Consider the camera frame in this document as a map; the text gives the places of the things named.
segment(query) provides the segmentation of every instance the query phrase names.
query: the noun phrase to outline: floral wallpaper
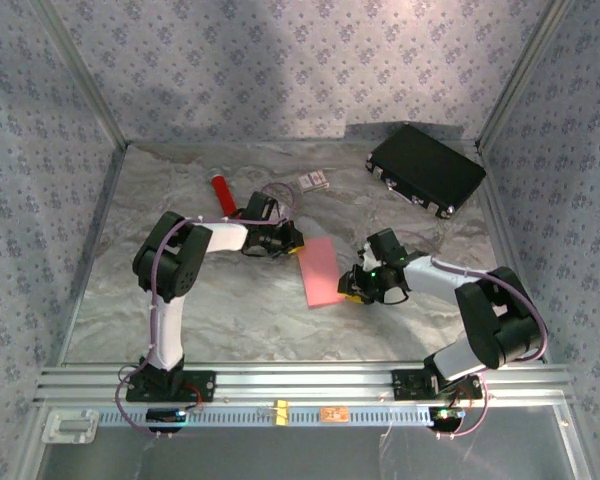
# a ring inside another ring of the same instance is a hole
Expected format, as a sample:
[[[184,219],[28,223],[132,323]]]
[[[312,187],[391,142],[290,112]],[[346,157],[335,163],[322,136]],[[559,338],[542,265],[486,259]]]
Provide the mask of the floral wallpaper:
[[[28,3],[0,1],[0,479],[62,344],[112,152]]]
[[[575,3],[487,158],[600,455],[600,0]]]
[[[131,141],[475,139],[548,0],[54,0]]]

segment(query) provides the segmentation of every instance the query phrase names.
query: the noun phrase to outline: black case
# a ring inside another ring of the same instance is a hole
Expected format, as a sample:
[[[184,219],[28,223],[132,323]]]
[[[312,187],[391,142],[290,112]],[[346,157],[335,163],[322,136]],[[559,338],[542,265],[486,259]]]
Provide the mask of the black case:
[[[411,125],[371,152],[366,167],[390,190],[439,218],[450,218],[486,175],[480,165]]]

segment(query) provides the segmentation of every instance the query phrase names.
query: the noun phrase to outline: red tube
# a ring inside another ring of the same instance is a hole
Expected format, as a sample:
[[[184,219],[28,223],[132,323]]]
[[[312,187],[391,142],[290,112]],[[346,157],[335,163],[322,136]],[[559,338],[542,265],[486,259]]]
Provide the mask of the red tube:
[[[213,175],[211,178],[211,185],[216,191],[216,196],[218,197],[218,201],[222,207],[222,213],[227,216],[235,213],[237,210],[236,202],[233,201],[231,190],[229,190],[229,185],[227,184],[225,178],[219,173]]]

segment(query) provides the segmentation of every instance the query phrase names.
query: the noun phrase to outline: marble surface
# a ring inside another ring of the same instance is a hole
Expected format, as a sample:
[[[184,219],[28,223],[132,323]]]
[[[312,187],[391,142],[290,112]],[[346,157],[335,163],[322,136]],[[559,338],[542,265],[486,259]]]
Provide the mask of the marble surface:
[[[365,238],[392,227],[407,246],[476,268],[496,265],[476,196],[442,221],[388,191],[364,168],[374,145],[224,144],[130,147],[81,303],[67,362],[136,361],[148,343],[148,308],[131,262],[160,215],[221,214],[207,171],[222,166],[244,206],[270,181],[323,169],[330,187],[298,197],[306,238],[329,235],[342,272]],[[399,306],[345,302],[309,309],[295,256],[209,254],[187,296],[187,361],[418,360],[462,334],[457,308],[413,293]]]

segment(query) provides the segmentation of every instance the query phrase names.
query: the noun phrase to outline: pink foam block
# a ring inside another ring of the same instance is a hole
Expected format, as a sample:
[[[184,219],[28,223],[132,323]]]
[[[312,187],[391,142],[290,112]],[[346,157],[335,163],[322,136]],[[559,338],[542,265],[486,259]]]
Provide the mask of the pink foam block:
[[[333,305],[345,300],[338,293],[340,270],[331,237],[305,240],[304,248],[298,251],[298,260],[309,307]]]

